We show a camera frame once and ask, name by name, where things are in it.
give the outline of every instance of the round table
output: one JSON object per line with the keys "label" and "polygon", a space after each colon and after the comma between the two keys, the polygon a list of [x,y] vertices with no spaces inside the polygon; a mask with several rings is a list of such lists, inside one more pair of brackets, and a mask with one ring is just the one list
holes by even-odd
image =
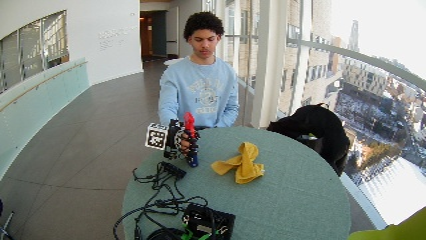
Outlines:
{"label": "round table", "polygon": [[[235,215],[232,240],[247,239],[345,239],[349,230],[349,205],[344,187],[330,165],[304,145],[283,135],[247,127],[199,131],[198,162],[190,168],[182,159],[167,160],[162,151],[143,158],[136,176],[155,173],[160,161],[186,171],[176,186],[186,198],[206,198],[208,207]],[[264,175],[246,184],[235,183],[235,170],[218,175],[210,164],[239,155],[242,142],[258,147],[254,163]],[[122,214],[143,206],[152,196],[151,184],[131,179],[124,190]],[[159,199],[168,199],[164,192]],[[123,219],[126,239],[132,238],[134,217]],[[166,227],[182,229],[180,215],[151,217]],[[143,239],[158,226],[142,219]]]}

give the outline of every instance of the black bag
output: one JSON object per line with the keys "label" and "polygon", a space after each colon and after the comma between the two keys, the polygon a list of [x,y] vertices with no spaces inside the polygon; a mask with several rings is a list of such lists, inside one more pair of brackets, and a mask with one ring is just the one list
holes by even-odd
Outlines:
{"label": "black bag", "polygon": [[308,146],[341,175],[348,152],[348,138],[336,115],[316,105],[298,108],[294,114],[270,122],[266,130],[276,132]]}

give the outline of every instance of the sky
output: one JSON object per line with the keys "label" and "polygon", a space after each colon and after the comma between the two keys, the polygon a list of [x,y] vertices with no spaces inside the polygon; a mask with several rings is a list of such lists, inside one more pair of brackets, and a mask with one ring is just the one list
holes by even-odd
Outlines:
{"label": "sky", "polygon": [[360,53],[396,59],[426,79],[426,1],[331,0],[331,34],[347,43],[357,20]]}

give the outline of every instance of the white wall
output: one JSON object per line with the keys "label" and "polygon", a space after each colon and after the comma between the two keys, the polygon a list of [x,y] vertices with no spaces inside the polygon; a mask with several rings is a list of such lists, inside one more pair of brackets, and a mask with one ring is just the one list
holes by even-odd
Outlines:
{"label": "white wall", "polygon": [[62,10],[69,60],[87,61],[90,85],[140,72],[138,0],[1,0],[0,39]]}
{"label": "white wall", "polygon": [[170,8],[175,6],[178,6],[178,55],[184,57],[191,54],[191,47],[183,38],[183,28],[188,16],[202,11],[202,1],[174,0],[170,2]]}

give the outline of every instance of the handrail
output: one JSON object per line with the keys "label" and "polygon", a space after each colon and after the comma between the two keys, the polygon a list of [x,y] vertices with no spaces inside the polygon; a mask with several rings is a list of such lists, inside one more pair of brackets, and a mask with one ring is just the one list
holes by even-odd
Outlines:
{"label": "handrail", "polygon": [[29,89],[26,89],[17,97],[14,97],[9,103],[6,103],[2,107],[0,107],[0,112],[11,104],[15,102],[17,99],[19,99],[30,90],[33,90],[34,88],[37,88],[42,83],[45,83],[46,81],[54,79],[58,75],[61,75],[62,73],[67,72],[70,69],[79,67],[81,65],[83,65],[86,63],[82,62],[74,66],[71,66],[70,68],[66,68],[65,70],[59,71],[57,74],[54,74],[53,76],[50,76],[49,78],[46,78],[45,80],[42,80],[39,83],[37,83],[34,86],[31,86]]}

